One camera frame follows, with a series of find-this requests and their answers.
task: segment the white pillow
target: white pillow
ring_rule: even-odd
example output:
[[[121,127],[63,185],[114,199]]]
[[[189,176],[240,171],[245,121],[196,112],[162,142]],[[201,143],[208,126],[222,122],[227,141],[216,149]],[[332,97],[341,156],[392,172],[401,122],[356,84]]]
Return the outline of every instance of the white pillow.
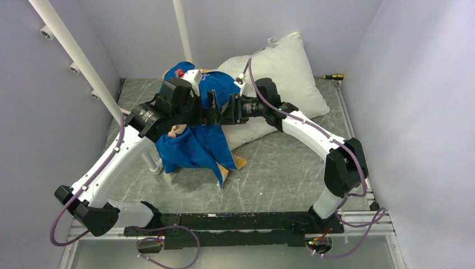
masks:
[[[330,111],[315,86],[300,33],[291,33],[281,39],[269,41],[262,50],[253,55],[233,57],[217,70],[237,77],[244,70],[249,57],[252,57],[254,79],[271,78],[283,102],[295,105],[309,118],[325,115]],[[248,73],[244,95],[256,96]],[[276,131],[264,118],[250,118],[245,125],[222,128],[230,150]]]

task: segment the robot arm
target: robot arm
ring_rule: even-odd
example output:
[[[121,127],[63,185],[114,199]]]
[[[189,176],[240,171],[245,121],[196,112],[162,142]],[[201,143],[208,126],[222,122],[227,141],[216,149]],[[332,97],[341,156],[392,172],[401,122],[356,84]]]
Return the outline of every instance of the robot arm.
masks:
[[[345,141],[344,138],[331,134],[321,127],[319,131],[305,124],[311,120],[297,107],[280,100],[276,86],[270,78],[256,82],[260,93],[270,104],[294,117],[287,117],[270,109],[260,98],[240,94],[231,95],[226,108],[221,111],[216,105],[213,91],[207,93],[209,106],[204,108],[195,89],[200,78],[199,71],[192,72],[195,73],[186,77],[191,77],[193,83],[181,78],[172,78],[164,82],[161,91],[153,100],[134,107],[125,120],[123,142],[120,146],[117,147],[113,143],[73,186],[60,186],[56,190],[56,198],[64,205],[81,190],[75,201],[70,202],[68,211],[94,236],[103,235],[113,226],[160,227],[160,212],[151,204],[121,203],[108,200],[108,197],[120,178],[119,175],[130,166],[131,162],[146,148],[153,146],[160,136],[168,133],[172,126],[178,124],[190,126],[244,124],[249,117],[264,117],[269,125],[302,141],[325,160],[326,188],[309,210],[309,214],[319,223],[331,218],[348,192],[360,184],[355,163],[348,153],[333,141],[345,144],[353,151],[367,177],[366,163],[359,141],[355,138]],[[108,165],[101,167],[113,151],[116,153]],[[86,186],[88,177],[100,168],[102,171]]]

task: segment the screwdriver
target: screwdriver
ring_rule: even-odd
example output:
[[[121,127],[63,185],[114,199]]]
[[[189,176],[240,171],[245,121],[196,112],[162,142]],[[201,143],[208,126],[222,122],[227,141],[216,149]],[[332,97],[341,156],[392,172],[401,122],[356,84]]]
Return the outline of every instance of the screwdriver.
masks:
[[[335,75],[326,75],[326,76],[323,76],[323,77],[319,77],[319,78],[323,78],[324,80],[343,80],[343,75],[339,75],[339,74],[335,74]]]

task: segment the blue towel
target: blue towel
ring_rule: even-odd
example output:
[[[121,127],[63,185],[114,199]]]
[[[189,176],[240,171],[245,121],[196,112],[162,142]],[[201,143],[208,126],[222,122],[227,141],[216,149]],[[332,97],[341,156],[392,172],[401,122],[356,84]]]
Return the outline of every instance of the blue towel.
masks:
[[[186,72],[195,67],[189,62],[178,63],[165,74],[164,81],[175,77],[175,71],[178,69]],[[218,71],[204,73],[199,83],[204,108],[209,108],[207,91],[210,90],[215,90],[216,103],[220,108],[227,104],[231,94],[239,93],[234,79]],[[155,146],[163,160],[166,173],[171,173],[178,167],[210,168],[222,188],[223,176],[218,164],[228,169],[237,169],[221,126],[187,126],[176,138],[162,135]]]

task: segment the white wall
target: white wall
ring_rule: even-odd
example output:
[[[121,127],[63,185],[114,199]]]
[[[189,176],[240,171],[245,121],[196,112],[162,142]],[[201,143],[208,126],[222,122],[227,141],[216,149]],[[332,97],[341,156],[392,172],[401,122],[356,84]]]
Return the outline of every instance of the white wall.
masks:
[[[101,41],[74,0],[52,1],[113,95],[119,77]],[[53,193],[97,160],[111,115],[57,40],[41,36],[31,4],[0,3],[0,267],[58,268],[64,248],[49,241],[60,209]],[[72,217],[60,223],[65,240]]]
[[[474,268],[475,2],[385,0],[343,84],[408,268]]]
[[[81,0],[121,77],[161,77],[183,61],[172,1]],[[216,68],[267,38],[301,31],[316,75],[343,72],[382,0],[183,0],[194,63]]]

